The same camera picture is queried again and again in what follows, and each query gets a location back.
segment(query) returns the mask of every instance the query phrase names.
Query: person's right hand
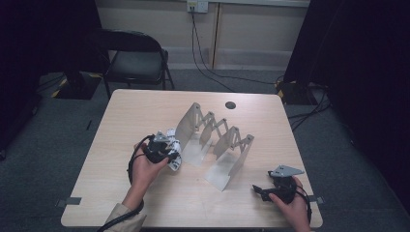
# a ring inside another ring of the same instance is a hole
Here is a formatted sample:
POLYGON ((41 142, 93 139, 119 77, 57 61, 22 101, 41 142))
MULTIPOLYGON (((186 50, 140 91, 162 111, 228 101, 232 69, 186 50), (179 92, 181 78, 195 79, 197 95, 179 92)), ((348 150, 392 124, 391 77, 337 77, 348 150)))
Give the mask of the person's right hand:
MULTIPOLYGON (((299 181, 298 178, 293 177, 296 182, 297 191, 301 194, 304 194, 301 190, 302 183, 299 181)), ((293 201, 286 205, 280 198, 278 198, 273 193, 269 194, 269 197, 272 201, 280 208, 284 217, 286 218, 287 222, 297 231, 297 232, 305 232, 310 231, 310 226, 308 222, 308 209, 307 203, 301 195, 295 193, 295 198, 293 201)))

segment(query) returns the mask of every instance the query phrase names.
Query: table surface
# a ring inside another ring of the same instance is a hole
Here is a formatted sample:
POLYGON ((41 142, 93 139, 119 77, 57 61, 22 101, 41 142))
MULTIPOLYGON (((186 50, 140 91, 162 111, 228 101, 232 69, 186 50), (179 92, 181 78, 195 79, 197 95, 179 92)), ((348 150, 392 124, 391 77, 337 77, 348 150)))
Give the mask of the table surface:
MULTIPOLYGON (((252 185, 273 188, 267 176, 280 164, 305 171, 281 100, 276 95, 210 92, 116 90, 102 117, 90 151, 61 218, 69 227, 99 227, 116 203, 122 202, 130 182, 127 174, 133 145, 148 134, 176 128, 197 102, 205 115, 227 119, 242 137, 254 136, 243 167, 220 191, 204 179, 215 163, 211 146, 200 166, 184 163, 174 172, 163 169, 144 197, 144 227, 269 228, 287 227, 272 202, 263 202, 252 185), (235 102, 235 109, 225 107, 235 102)), ((308 174, 299 175, 306 192, 313 194, 308 174)), ((310 226, 320 227, 322 217, 315 202, 310 226)))

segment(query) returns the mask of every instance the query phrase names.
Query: finger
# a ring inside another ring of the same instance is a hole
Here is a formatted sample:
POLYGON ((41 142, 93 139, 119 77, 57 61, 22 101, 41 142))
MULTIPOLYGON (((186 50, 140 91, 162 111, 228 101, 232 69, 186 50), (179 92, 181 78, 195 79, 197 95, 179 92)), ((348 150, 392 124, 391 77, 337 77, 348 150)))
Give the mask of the finger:
POLYGON ((292 177, 293 177, 293 180, 295 180, 296 185, 302 188, 303 187, 302 182, 297 177, 295 176, 292 176, 292 177))
POLYGON ((274 195, 273 193, 269 194, 269 198, 271 198, 271 200, 280 208, 284 208, 286 207, 286 204, 280 200, 280 198, 278 198, 276 195, 274 195))
POLYGON ((163 159, 161 162, 157 163, 156 165, 162 169, 163 167, 165 167, 168 164, 169 158, 165 158, 163 159))
MULTIPOLYGON (((133 148, 136 149, 136 147, 137 147, 138 145, 139 145, 139 143, 134 144, 134 145, 133 145, 133 148)), ((143 142, 143 143, 141 144, 141 146, 139 146, 139 149, 144 150, 146 147, 147 147, 147 144, 143 142)))

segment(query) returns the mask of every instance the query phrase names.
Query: chair leg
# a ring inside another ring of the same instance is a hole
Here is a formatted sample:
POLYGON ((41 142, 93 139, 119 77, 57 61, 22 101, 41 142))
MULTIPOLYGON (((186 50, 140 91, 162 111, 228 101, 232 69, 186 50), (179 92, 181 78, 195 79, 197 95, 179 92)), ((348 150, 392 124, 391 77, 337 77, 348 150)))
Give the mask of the chair leg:
POLYGON ((108 95, 108 99, 111 99, 111 92, 109 91, 108 81, 105 79, 105 76, 102 77, 103 83, 105 85, 106 94, 108 95))
POLYGON ((165 70, 166 70, 166 74, 168 74, 169 81, 171 82, 172 89, 175 89, 175 85, 171 77, 171 72, 169 71, 168 67, 166 67, 165 70))

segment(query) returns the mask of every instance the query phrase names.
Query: black strap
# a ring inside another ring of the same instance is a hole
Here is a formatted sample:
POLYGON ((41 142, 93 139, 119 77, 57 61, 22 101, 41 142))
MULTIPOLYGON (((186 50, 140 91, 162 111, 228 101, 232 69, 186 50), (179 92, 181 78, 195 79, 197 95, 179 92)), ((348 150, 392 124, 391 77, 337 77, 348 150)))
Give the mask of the black strap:
POLYGON ((131 218, 133 216, 136 216, 139 214, 139 212, 141 212, 141 210, 144 208, 144 200, 142 199, 141 203, 139 204, 138 208, 136 208, 135 210, 128 212, 122 216, 119 216, 109 222, 107 222, 105 225, 103 225, 102 227, 100 227, 100 229, 97 232, 103 232, 104 230, 114 226, 115 224, 120 223, 121 221, 124 221, 128 218, 131 218))

